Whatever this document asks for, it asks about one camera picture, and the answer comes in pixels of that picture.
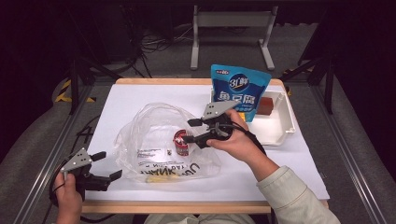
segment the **hand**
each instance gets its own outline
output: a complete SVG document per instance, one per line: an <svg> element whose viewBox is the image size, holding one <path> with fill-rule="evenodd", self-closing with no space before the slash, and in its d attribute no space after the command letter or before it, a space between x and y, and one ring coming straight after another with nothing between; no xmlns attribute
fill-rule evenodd
<svg viewBox="0 0 396 224"><path fill-rule="evenodd" d="M248 131L248 125L242 120L238 112L230 109L226 111L226 114L233 122ZM208 146L224 150L234 158L244 162L248 162L252 154L260 151L244 133L236 129L233 130L233 134L227 141L209 139L206 143Z"/></svg>
<svg viewBox="0 0 396 224"><path fill-rule="evenodd" d="M248 125L242 120L234 109L226 111L231 120L248 131ZM256 145L241 131L233 130L233 134L226 141L209 139L206 141L210 147L215 147L228 152L237 160L244 161L252 170L258 181L263 180L279 166L262 153Z"/></svg>
<svg viewBox="0 0 396 224"><path fill-rule="evenodd" d="M76 191L76 178L68 174L66 180L59 173L55 179L56 198L59 204L59 213L56 223L79 223L82 210L82 198Z"/></svg>

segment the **white sleeve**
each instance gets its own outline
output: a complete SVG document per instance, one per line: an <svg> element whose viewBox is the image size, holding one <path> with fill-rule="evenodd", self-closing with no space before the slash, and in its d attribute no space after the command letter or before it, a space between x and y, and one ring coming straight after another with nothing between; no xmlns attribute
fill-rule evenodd
<svg viewBox="0 0 396 224"><path fill-rule="evenodd" d="M281 224L340 223L289 167L282 166L257 187L273 207Z"/></svg>

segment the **clear plastic bag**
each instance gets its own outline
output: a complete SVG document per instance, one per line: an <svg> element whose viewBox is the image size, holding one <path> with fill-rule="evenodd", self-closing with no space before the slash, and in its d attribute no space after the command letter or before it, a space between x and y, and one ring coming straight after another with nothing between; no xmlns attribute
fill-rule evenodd
<svg viewBox="0 0 396 224"><path fill-rule="evenodd" d="M205 126L190 127L195 117L163 103L148 104L126 124L115 140L116 162L124 176L144 182L174 182L216 175L221 167L212 147L185 144L181 136L199 135Z"/></svg>

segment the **snack package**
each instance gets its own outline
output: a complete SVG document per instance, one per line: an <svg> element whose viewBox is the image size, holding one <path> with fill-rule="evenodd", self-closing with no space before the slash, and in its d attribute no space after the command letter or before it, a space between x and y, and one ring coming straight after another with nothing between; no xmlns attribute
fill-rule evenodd
<svg viewBox="0 0 396 224"><path fill-rule="evenodd" d="M246 122L253 121L271 75L244 67L213 64L211 67L213 101L238 100L235 107Z"/></svg>
<svg viewBox="0 0 396 224"><path fill-rule="evenodd" d="M205 126L190 127L188 111L163 103L142 108L115 140L116 163L124 176L140 182L175 182L216 175L221 163L212 147L186 144L183 135L199 135Z"/></svg>

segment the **white paper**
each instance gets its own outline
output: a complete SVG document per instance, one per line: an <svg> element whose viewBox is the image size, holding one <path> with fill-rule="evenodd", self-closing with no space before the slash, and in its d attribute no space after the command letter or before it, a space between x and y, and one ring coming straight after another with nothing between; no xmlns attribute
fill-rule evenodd
<svg viewBox="0 0 396 224"><path fill-rule="evenodd" d="M120 168L115 163L113 142L120 129L149 103L166 103L191 112L200 118L209 103L210 85L123 85L111 88L92 141L90 155L106 151L107 157L92 164L95 175L110 175ZM268 91L283 91L269 86ZM317 195L328 200L329 194L313 162L308 146L292 112L295 133L288 135L281 146L265 147L268 157L279 165L289 166ZM217 150L221 160L218 175L176 183L137 183L121 178L111 183L108 191L87 191L87 200L109 201L172 201L172 202L257 202L265 198L256 187L256 179L248 166Z"/></svg>

